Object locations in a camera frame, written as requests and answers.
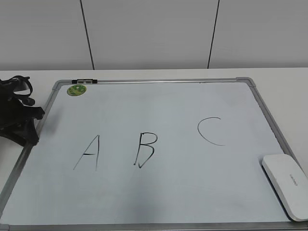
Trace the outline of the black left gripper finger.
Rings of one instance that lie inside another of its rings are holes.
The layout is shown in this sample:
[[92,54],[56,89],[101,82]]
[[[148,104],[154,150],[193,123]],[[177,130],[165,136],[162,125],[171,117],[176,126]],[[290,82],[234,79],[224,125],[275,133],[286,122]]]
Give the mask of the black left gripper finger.
[[45,115],[45,111],[41,107],[25,106],[23,108],[23,116],[25,118],[33,118],[41,120]]
[[27,143],[36,145],[39,141],[33,119],[13,125],[11,133],[13,141],[21,146],[25,146]]

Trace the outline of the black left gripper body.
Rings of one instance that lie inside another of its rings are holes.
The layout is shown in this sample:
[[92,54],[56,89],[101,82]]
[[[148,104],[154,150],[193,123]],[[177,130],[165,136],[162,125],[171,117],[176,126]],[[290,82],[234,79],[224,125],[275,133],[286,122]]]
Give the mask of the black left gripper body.
[[31,105],[30,93],[16,94],[17,91],[31,90],[27,79],[9,79],[0,81],[0,135],[10,140],[23,140],[16,134],[24,121],[20,113],[24,106]]

